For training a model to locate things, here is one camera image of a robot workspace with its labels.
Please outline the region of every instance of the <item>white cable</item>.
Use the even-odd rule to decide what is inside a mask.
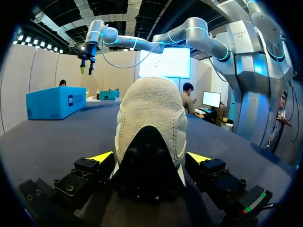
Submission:
[[[204,53],[204,54],[207,56],[207,58],[209,59],[210,63],[212,64],[212,66],[213,66],[215,72],[217,73],[218,77],[220,78],[220,80],[222,80],[223,82],[227,82],[227,80],[224,80],[224,79],[222,79],[222,78],[220,77],[218,71],[217,71],[216,68],[214,67],[213,62],[212,62],[212,60],[210,60],[210,58],[208,57],[207,53],[206,53],[206,52],[203,52],[203,53]]]
[[[105,57],[105,54],[104,54],[104,44],[103,44],[103,42],[102,42],[102,54],[103,54],[103,57],[104,57],[104,60],[108,63],[108,64],[110,64],[111,66],[114,66],[114,67],[116,67],[116,68],[119,68],[119,69],[129,69],[129,68],[132,68],[132,67],[136,67],[137,65],[139,65],[142,61],[144,61],[147,57],[148,57],[148,55],[150,55],[151,53],[152,53],[152,51],[154,50],[154,49],[156,49],[158,46],[160,46],[160,45],[163,45],[163,44],[159,44],[159,45],[156,45],[155,47],[153,47],[152,49],[151,49],[151,51],[140,61],[140,62],[138,62],[137,64],[135,64],[135,65],[132,65],[132,66],[118,66],[118,65],[114,65],[114,64],[112,64],[112,63],[110,63],[107,59],[106,59],[106,57]]]

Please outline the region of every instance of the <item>robotic arm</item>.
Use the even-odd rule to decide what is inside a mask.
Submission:
[[[140,50],[152,51],[153,53],[163,53],[164,50],[164,44],[161,42],[151,43],[138,37],[118,35],[117,29],[108,27],[102,20],[94,20],[90,24],[85,39],[86,50],[81,52],[78,56],[78,58],[82,60],[80,67],[85,67],[86,60],[90,61],[89,75],[91,75],[94,70],[97,46],[100,42],[102,42],[102,45],[108,47],[119,46],[137,48]]]
[[[152,43],[138,37],[118,35],[118,31],[115,28],[106,26],[104,21],[94,20],[86,36],[85,45],[87,48],[79,54],[78,58],[82,60],[80,67],[85,67],[86,60],[90,61],[89,75],[91,75],[96,62],[97,46],[101,42],[102,45],[108,47],[119,46],[153,53],[163,53],[164,45],[177,44],[184,40],[189,47],[209,53],[219,61],[229,59],[229,48],[221,41],[209,36],[207,23],[197,17],[187,19],[182,25],[167,33],[155,35]]]

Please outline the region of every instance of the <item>blue counter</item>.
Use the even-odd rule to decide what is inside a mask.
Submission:
[[[53,87],[28,93],[29,120],[62,120],[86,106],[86,88]]]

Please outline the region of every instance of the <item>person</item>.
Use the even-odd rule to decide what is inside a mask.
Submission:
[[[284,124],[285,123],[288,124],[288,122],[285,120],[286,99],[287,99],[287,93],[283,92],[281,99],[280,99],[279,110],[277,113],[276,122],[275,122],[273,130],[270,134],[268,144],[266,146],[267,150],[270,151],[271,153],[274,153],[276,150],[276,147],[278,145],[278,142],[279,142],[281,134],[282,134]]]
[[[194,90],[194,86],[191,83],[185,83],[183,85],[183,93],[181,94],[182,104],[190,115],[204,119],[203,114],[197,114],[194,108],[194,101],[189,97],[190,93]]]
[[[66,87],[66,80],[62,79],[59,83],[59,87]]]

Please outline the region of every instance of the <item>table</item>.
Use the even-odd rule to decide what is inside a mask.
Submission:
[[[114,151],[119,104],[115,101],[87,103],[86,108],[65,120],[24,121],[5,133],[0,137],[0,151],[11,183],[17,186],[40,177],[53,185],[53,180],[65,176],[78,158]],[[227,163],[232,174],[247,180],[248,189],[259,184],[270,190],[273,193],[271,202],[280,201],[295,174],[293,167],[248,140],[190,115],[186,151],[219,157]],[[188,187],[186,201],[178,198],[174,203],[154,207],[123,201],[114,194],[102,218],[98,210],[101,202],[97,200],[92,200],[86,210],[77,215],[92,220],[94,214],[94,218],[102,219],[99,221],[104,227],[178,227],[189,226],[189,222],[191,226],[195,223],[203,226],[209,222],[218,225],[224,213],[205,193],[196,190],[186,173],[185,178]],[[100,193],[94,196],[104,198]],[[263,211],[259,220],[264,220],[268,213],[269,210]]]

